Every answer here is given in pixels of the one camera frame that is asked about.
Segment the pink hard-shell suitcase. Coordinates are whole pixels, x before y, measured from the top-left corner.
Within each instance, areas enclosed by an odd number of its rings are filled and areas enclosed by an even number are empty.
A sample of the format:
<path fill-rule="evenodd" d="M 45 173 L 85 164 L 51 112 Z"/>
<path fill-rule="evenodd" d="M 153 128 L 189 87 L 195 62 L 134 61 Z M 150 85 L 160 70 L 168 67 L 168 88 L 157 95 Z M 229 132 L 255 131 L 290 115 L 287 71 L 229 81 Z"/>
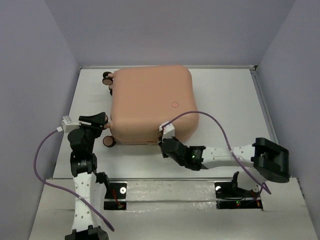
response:
<path fill-rule="evenodd" d="M 141 66 L 106 71 L 102 83 L 112 96 L 103 138 L 115 144 L 154 145 L 161 125 L 173 120 L 175 136 L 186 141 L 199 124 L 192 74 L 182 65 Z"/>

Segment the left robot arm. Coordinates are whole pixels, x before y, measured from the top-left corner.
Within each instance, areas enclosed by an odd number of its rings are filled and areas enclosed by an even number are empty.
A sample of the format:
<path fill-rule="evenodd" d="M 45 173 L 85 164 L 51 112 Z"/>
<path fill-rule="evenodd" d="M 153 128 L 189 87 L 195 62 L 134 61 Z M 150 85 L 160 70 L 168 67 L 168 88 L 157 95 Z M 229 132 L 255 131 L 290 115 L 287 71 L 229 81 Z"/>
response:
<path fill-rule="evenodd" d="M 102 229 L 100 217 L 104 197 L 111 191 L 107 175 L 97 172 L 97 157 L 93 153 L 94 143 L 104 130 L 108 117 L 105 112 L 92 116 L 80 116 L 79 127 L 68 133 L 71 147 L 70 170 L 74 182 L 74 219 L 71 233 L 66 240 L 108 240 L 108 233 Z"/>

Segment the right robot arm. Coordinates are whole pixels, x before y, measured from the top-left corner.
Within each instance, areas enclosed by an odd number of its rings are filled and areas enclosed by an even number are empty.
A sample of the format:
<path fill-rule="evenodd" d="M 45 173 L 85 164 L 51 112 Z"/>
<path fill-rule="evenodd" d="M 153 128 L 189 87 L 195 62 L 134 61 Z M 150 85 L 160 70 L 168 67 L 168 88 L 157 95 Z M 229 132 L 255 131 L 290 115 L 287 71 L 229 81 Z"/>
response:
<path fill-rule="evenodd" d="M 163 139 L 159 146 L 164 158 L 192 171 L 239 167 L 230 183 L 235 196 L 258 189 L 270 193 L 267 182 L 286 184 L 291 178 L 289 151 L 263 137 L 233 148 L 186 146 L 175 137 Z"/>

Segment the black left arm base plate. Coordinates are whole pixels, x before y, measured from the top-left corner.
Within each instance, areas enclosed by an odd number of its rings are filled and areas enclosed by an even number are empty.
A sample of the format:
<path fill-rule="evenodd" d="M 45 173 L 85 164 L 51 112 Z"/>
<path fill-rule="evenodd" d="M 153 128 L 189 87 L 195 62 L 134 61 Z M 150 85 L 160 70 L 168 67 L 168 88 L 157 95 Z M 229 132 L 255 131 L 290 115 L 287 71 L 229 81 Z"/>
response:
<path fill-rule="evenodd" d="M 111 181 L 104 197 L 103 209 L 106 211 L 125 211 L 127 209 L 127 182 Z"/>

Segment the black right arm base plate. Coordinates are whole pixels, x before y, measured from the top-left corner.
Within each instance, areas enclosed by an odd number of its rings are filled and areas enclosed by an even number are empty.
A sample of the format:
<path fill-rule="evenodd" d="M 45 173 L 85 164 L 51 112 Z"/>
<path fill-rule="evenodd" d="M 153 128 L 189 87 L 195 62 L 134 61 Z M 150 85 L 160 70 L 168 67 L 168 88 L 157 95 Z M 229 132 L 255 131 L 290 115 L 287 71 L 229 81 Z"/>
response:
<path fill-rule="evenodd" d="M 233 181 L 215 182 L 214 187 L 218 210 L 263 209 L 259 189 L 245 190 Z"/>

